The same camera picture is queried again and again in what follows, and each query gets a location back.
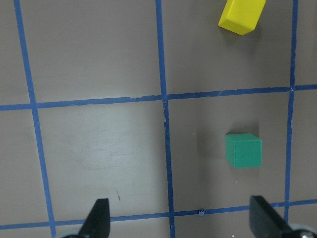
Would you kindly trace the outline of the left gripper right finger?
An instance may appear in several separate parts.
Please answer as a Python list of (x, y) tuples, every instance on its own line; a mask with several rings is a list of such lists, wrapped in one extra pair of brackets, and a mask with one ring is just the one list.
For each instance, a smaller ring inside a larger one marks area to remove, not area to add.
[(291, 238), (293, 229), (259, 195), (250, 197), (249, 227), (256, 238)]

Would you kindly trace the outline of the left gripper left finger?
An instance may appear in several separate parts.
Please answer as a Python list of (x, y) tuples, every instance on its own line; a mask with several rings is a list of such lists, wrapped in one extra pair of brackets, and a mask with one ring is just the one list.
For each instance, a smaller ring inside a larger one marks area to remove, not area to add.
[(80, 238), (107, 238), (109, 234), (109, 200), (108, 198), (97, 199), (78, 236)]

